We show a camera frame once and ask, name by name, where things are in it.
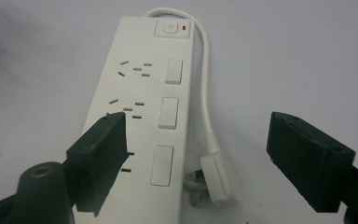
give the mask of table surface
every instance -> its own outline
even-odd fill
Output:
[[[182,223],[342,223],[317,214],[266,152],[269,117],[301,117],[356,150],[358,1],[0,1],[0,199],[27,168],[64,161],[80,136],[121,16],[175,7],[211,39],[210,110],[244,199],[222,208],[190,205]],[[196,35],[186,173],[206,153]]]

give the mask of socket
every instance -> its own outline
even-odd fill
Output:
[[[193,42],[191,20],[120,20],[84,131],[124,111],[130,157],[99,216],[75,212],[76,223],[179,223]]]

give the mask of plug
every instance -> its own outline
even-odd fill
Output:
[[[223,206],[242,199],[241,184],[230,157],[220,150],[216,135],[205,136],[209,154],[201,157],[202,170],[186,175],[187,181],[206,183],[207,189],[193,192],[191,202],[210,198],[215,206]]]

